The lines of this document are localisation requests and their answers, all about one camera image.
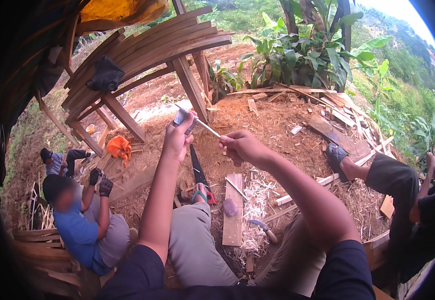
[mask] black plastic bag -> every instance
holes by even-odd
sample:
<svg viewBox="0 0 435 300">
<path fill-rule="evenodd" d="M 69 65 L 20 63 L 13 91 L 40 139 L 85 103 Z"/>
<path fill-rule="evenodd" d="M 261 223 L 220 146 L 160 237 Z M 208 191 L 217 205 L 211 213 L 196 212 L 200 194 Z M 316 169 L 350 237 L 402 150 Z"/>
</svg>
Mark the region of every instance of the black plastic bag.
<svg viewBox="0 0 435 300">
<path fill-rule="evenodd" d="M 86 86 L 93 91 L 111 92 L 118 89 L 119 81 L 125 75 L 107 55 L 101 57 L 94 64 L 94 76 L 86 82 Z"/>
</svg>

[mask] purple stone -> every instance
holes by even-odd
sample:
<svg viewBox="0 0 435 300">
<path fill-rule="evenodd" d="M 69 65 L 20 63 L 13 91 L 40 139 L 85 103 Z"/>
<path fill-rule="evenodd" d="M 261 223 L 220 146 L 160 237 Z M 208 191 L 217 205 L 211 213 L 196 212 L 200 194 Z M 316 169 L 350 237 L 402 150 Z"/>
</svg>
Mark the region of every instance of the purple stone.
<svg viewBox="0 0 435 300">
<path fill-rule="evenodd" d="M 236 205 L 234 204 L 234 201 L 232 198 L 227 198 L 222 202 L 222 207 L 224 209 L 224 213 L 228 217 L 233 217 L 238 214 L 238 209 L 236 208 Z"/>
</svg>

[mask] flip-flop strap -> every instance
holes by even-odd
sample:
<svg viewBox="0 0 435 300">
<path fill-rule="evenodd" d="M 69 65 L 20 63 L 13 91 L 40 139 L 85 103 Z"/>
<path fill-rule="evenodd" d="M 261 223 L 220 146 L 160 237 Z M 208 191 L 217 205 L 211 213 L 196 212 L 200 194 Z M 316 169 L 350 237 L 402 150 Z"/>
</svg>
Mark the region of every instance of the flip-flop strap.
<svg viewBox="0 0 435 300">
<path fill-rule="evenodd" d="M 208 196 L 204 195 L 202 191 L 197 190 L 194 192 L 194 195 L 192 195 L 192 198 L 190 199 L 191 204 L 194 204 L 194 199 L 196 198 L 197 195 L 200 195 L 204 199 L 205 202 L 208 202 Z"/>
</svg>

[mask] black beanie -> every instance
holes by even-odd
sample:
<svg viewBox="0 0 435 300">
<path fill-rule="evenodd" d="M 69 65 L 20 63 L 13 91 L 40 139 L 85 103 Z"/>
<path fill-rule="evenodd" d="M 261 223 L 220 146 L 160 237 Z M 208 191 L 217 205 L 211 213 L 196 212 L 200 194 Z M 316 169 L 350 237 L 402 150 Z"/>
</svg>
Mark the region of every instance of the black beanie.
<svg viewBox="0 0 435 300">
<path fill-rule="evenodd" d="M 69 188 L 74 188 L 76 181 L 71 177 L 50 174 L 42 182 L 42 191 L 47 203 L 53 207 L 54 201 L 62 192 Z"/>
<path fill-rule="evenodd" d="M 45 163 L 46 163 L 45 160 L 46 160 L 46 159 L 50 159 L 52 154 L 53 154 L 53 153 L 52 153 L 51 151 L 49 151 L 48 149 L 46 149 L 46 148 L 42 148 L 42 149 L 41 149 L 41 159 L 42 159 L 42 163 L 45 164 Z"/>
</svg>

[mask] black glove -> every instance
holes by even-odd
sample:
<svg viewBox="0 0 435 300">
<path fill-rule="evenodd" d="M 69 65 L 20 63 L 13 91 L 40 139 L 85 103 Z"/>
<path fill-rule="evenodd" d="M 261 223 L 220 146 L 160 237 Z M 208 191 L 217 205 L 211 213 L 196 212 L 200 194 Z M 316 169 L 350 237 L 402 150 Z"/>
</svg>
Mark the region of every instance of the black glove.
<svg viewBox="0 0 435 300">
<path fill-rule="evenodd" d="M 103 175 L 101 184 L 99 185 L 99 195 L 101 197 L 109 197 L 113 189 L 113 182 L 106 175 Z"/>
<path fill-rule="evenodd" d="M 100 168 L 95 167 L 89 173 L 89 185 L 96 185 L 98 183 L 99 177 L 102 175 L 102 171 Z"/>
</svg>

